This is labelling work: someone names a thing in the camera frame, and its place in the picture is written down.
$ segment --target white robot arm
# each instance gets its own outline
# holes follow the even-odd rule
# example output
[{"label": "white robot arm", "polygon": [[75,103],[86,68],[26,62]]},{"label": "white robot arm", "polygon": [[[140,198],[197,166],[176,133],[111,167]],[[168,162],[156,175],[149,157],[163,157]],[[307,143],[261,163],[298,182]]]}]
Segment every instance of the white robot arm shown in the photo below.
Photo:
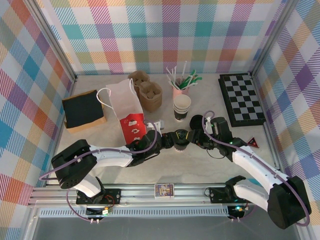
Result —
[{"label": "white robot arm", "polygon": [[[240,138],[233,138],[229,131],[228,123],[224,118],[217,117],[212,119],[211,126],[212,136],[215,139],[223,143],[230,143],[236,148],[230,147],[230,144],[225,146],[224,144],[215,143],[199,129],[188,132],[185,139],[203,149],[218,148],[221,154],[245,169],[261,184],[261,186],[258,186],[242,176],[237,176],[225,183],[226,194],[231,198],[248,200],[261,207],[268,212],[271,220],[278,227],[285,229],[306,216],[302,205],[288,188],[289,184],[303,201],[308,213],[311,213],[306,189],[299,177],[288,177],[286,174],[274,169],[263,159],[256,156],[251,148]],[[82,195],[85,195],[92,204],[99,203],[105,197],[105,189],[100,180],[90,175],[89,172],[93,168],[99,167],[133,167],[139,165],[160,154],[160,150],[171,148],[177,141],[178,134],[169,132],[162,135],[158,134],[157,136],[158,138],[150,150],[139,154],[135,152],[151,146],[151,142],[155,139],[154,130],[149,131],[141,140],[135,140],[126,146],[113,148],[113,151],[104,151],[102,147],[89,145],[83,139],[75,142],[51,160],[53,167],[57,168],[76,156],[88,153],[77,162],[56,171],[60,187],[62,189],[75,188]]]}]

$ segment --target chess board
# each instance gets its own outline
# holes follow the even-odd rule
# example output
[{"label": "chess board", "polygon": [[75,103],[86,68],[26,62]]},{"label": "chess board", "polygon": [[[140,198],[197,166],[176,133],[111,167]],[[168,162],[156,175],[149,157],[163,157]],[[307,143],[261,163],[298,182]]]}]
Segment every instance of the chess board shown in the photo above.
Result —
[{"label": "chess board", "polygon": [[219,84],[232,127],[264,124],[266,118],[250,75],[222,74]]}]

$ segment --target bag handle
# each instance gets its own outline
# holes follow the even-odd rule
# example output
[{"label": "bag handle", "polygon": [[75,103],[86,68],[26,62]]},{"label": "bag handle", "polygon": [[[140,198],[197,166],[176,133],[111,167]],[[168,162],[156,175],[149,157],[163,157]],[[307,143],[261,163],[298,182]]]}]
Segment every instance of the bag handle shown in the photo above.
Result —
[{"label": "bag handle", "polygon": [[105,106],[107,106],[107,107],[109,107],[109,108],[111,108],[111,109],[113,110],[114,108],[113,108],[112,106],[109,106],[108,104],[105,104],[104,102],[102,102],[102,101],[99,99],[99,93],[100,93],[101,90],[104,90],[104,89],[109,90],[109,91],[108,91],[108,95],[109,95],[109,97],[110,97],[110,95],[111,95],[111,90],[110,90],[109,88],[107,88],[107,87],[104,87],[104,88],[101,88],[101,89],[96,93],[96,99],[98,99],[98,101],[99,101],[101,104],[103,104],[103,105],[105,105]]},{"label": "bag handle", "polygon": [[[132,90],[133,82],[134,82],[134,80],[133,80],[133,78],[131,78],[130,81],[129,81],[129,88],[130,88],[130,91],[132,92],[133,95],[137,95],[136,92],[134,92],[134,91]],[[113,110],[114,108],[113,108],[112,106],[110,106],[110,105],[108,105],[108,104],[105,104],[104,102],[102,102],[102,101],[99,99],[99,93],[100,93],[101,90],[104,90],[104,89],[109,90],[109,91],[108,91],[108,95],[109,95],[109,97],[110,97],[110,95],[111,95],[111,90],[110,90],[109,88],[107,88],[107,87],[104,87],[104,88],[101,88],[101,89],[96,93],[96,99],[98,99],[98,101],[99,101],[101,104],[103,104],[103,105],[105,105],[105,106],[107,106],[107,107],[109,107],[109,108],[111,108],[111,109]]]}]

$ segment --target small box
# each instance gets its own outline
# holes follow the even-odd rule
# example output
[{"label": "small box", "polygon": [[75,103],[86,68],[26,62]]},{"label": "small box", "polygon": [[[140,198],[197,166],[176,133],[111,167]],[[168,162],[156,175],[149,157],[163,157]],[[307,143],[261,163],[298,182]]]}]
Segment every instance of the small box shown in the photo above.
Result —
[{"label": "small box", "polygon": [[155,198],[174,198],[175,186],[172,183],[155,184],[154,185]]},{"label": "small box", "polygon": [[62,100],[65,128],[76,133],[107,122],[103,105],[97,99],[97,90],[91,90]]}]

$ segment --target plaid wall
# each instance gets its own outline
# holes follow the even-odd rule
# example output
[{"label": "plaid wall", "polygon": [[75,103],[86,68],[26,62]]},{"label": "plaid wall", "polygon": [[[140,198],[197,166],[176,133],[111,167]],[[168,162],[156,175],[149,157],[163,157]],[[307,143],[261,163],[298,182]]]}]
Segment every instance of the plaid wall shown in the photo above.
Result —
[{"label": "plaid wall", "polygon": [[320,1],[301,0],[257,85],[285,171],[304,180],[320,239]]},{"label": "plaid wall", "polygon": [[38,0],[78,74],[247,72],[286,0]]},{"label": "plaid wall", "polygon": [[16,240],[71,80],[23,0],[0,0],[0,239]]}]

